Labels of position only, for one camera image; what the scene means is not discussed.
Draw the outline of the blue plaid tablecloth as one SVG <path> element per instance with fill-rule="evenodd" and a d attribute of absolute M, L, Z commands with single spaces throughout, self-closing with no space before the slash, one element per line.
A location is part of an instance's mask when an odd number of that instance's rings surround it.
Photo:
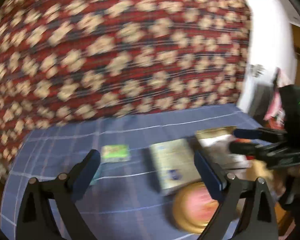
<path fill-rule="evenodd" d="M 226 104 L 35 129 L 24 139 L 10 168 L 1 202 L 1 230 L 7 238 L 15 238 L 30 178 L 54 179 L 92 149 L 125 144 L 130 160 L 104 165 L 96 183 L 76 203 L 89 229 L 98 239 L 197 239 L 175 227 L 172 197 L 160 193 L 148 148 L 222 126 L 255 129 L 259 124 L 235 105 Z"/>

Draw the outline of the pink hanging clothes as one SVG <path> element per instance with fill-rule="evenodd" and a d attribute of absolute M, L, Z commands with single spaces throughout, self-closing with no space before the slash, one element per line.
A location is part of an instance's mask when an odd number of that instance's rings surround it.
<path fill-rule="evenodd" d="M 279 89 L 292 84 L 293 81 L 285 74 L 285 72 L 282 69 L 277 68 L 273 80 L 273 96 L 264 116 L 264 121 L 269 121 L 271 118 L 277 116 L 279 112 L 283 111 Z"/>

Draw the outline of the wall power outlet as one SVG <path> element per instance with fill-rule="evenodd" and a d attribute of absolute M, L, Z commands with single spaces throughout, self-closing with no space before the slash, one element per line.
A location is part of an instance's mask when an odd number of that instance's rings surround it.
<path fill-rule="evenodd" d="M 263 75 L 264 67 L 260 64 L 250 64 L 249 65 L 249 73 L 252 77 L 259 77 Z"/>

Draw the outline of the light blue rubber glove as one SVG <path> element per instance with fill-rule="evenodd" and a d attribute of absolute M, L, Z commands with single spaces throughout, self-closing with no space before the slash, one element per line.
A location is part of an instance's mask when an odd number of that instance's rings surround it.
<path fill-rule="evenodd" d="M 101 178 L 101 174 L 102 174 L 102 166 L 100 165 L 98 167 L 98 169 L 96 170 L 96 173 L 94 174 L 91 182 L 90 182 L 90 186 L 93 186 L 97 183 L 97 181 Z"/>

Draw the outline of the red floral plaid quilt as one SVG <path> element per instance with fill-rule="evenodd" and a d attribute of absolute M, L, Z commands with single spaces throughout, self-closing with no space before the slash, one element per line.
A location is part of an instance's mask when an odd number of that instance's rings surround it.
<path fill-rule="evenodd" d="M 4 0 L 0 158 L 29 131 L 236 102 L 247 0 Z"/>

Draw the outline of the green white tissue packet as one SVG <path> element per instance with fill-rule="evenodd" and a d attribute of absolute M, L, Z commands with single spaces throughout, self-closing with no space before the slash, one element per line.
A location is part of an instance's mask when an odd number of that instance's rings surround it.
<path fill-rule="evenodd" d="M 101 149 L 102 163 L 119 163 L 130 160 L 128 145 L 105 145 Z"/>

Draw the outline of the round gold tin lid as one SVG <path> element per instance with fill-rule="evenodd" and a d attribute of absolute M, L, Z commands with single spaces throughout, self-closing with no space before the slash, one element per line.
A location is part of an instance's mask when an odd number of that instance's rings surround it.
<path fill-rule="evenodd" d="M 219 203 L 211 198 L 205 184 L 197 182 L 177 192 L 172 215 L 178 228 L 201 234 L 218 207 Z"/>

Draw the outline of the white blue tissue box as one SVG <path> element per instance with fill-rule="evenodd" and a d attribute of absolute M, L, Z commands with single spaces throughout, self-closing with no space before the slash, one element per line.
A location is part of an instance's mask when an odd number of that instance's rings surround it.
<path fill-rule="evenodd" d="M 186 139 L 153 144 L 149 151 L 162 195 L 168 196 L 201 180 L 194 165 L 193 150 Z"/>

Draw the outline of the gold metal tin box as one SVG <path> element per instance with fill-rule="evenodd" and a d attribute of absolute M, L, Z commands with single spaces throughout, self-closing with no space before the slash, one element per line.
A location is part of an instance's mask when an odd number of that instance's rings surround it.
<path fill-rule="evenodd" d="M 231 135 L 236 126 L 223 126 L 218 128 L 209 128 L 204 130 L 199 130 L 195 133 L 195 136 L 198 140 L 200 139 L 210 139 L 215 138 L 223 135 Z"/>

